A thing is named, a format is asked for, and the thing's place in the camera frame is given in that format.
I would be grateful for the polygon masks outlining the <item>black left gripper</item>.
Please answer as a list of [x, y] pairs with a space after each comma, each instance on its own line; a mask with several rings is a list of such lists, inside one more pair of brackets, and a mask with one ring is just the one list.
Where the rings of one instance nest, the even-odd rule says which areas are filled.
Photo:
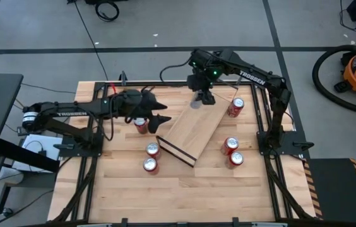
[[171, 117], [153, 115], [152, 110], [164, 110], [150, 90], [123, 90], [111, 96], [111, 117], [148, 118], [148, 132], [156, 133], [158, 127]]

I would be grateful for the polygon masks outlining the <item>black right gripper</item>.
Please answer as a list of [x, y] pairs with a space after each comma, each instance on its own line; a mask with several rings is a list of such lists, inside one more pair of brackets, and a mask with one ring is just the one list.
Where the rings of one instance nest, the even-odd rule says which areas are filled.
[[187, 86], [196, 92], [196, 101], [204, 101], [206, 105], [214, 105], [215, 97], [209, 91], [213, 86], [213, 74], [209, 71], [195, 71], [187, 77]]

